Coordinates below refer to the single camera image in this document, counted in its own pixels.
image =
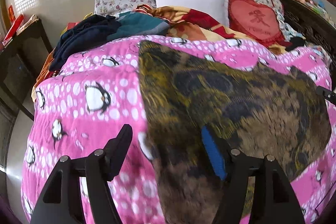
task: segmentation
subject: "pink blanket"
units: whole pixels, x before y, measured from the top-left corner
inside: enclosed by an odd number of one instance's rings
[[[133,128],[132,144],[120,174],[109,183],[115,206],[123,223],[165,223],[154,170],[139,147],[147,128],[137,76],[138,43],[145,39],[240,70],[250,70],[257,62],[280,73],[296,66],[317,85],[331,88],[321,53],[308,47],[275,56],[252,41],[191,42],[154,35],[118,39],[74,54],[60,75],[36,88],[35,121],[28,137],[21,188],[28,219],[60,156],[87,156],[103,148],[128,123]],[[318,217],[335,191],[336,107],[327,106],[332,125],[330,141],[321,157],[292,182],[307,223]],[[86,181],[81,178],[80,182],[86,221],[93,224]]]

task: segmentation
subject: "heart pillow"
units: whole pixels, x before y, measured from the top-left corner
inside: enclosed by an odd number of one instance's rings
[[[268,47],[285,40],[272,8],[253,0],[229,0],[230,28]]]

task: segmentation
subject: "teal cloth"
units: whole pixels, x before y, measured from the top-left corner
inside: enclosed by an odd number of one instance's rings
[[[169,28],[169,24],[163,19],[133,11],[120,14],[117,21],[121,26],[107,37],[107,41],[132,35],[166,35]]]

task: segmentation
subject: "carved wooden headboard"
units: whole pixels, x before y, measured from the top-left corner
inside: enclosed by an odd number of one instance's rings
[[[321,45],[330,55],[332,90],[336,87],[336,29],[324,18],[296,0],[280,0],[285,11],[285,22],[302,33],[307,41]]]

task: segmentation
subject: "chinese character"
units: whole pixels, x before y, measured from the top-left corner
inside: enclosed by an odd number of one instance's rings
[[[260,10],[254,10],[254,11],[252,11],[252,12],[249,12],[249,15],[250,15],[250,16],[254,16],[254,18],[251,19],[250,22],[252,22],[252,23],[254,23],[254,22],[256,22],[256,23],[261,22],[261,23],[264,24],[265,26],[268,26],[268,27],[269,27],[269,25],[268,25],[266,22],[263,21],[263,17],[264,17],[265,15],[264,15]]]

